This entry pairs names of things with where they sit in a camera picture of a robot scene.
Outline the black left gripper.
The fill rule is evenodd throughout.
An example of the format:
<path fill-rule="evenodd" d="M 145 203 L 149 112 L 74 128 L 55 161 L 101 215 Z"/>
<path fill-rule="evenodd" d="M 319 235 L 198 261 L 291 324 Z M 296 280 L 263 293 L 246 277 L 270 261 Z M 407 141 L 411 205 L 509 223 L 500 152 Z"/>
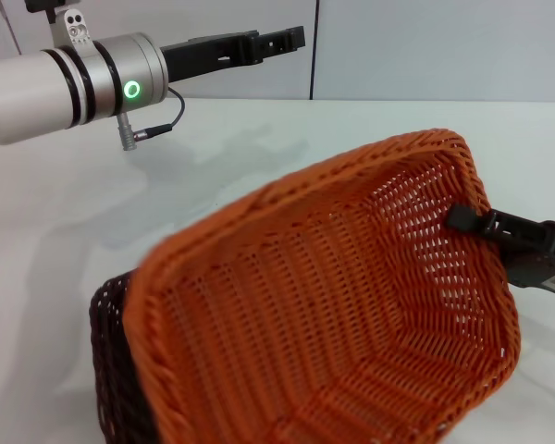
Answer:
<path fill-rule="evenodd" d="M 305 45 L 304 26 L 298 26 L 262 34 L 246 31 L 194 38 L 163 46 L 161 51 L 168 82 L 172 83 L 223 69 L 255 65 L 269 57 L 296 52 Z"/>

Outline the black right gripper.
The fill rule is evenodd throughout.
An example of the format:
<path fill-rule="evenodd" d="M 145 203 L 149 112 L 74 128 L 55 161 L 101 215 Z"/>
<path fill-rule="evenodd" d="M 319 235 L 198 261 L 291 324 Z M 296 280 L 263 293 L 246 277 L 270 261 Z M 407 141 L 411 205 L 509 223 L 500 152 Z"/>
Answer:
<path fill-rule="evenodd" d="M 523 289 L 555 293 L 555 221 L 534 222 L 495 209 L 479 215 L 474 208 L 454 204 L 447 213 L 446 226 L 508 242 L 502 260 L 509 282 Z"/>

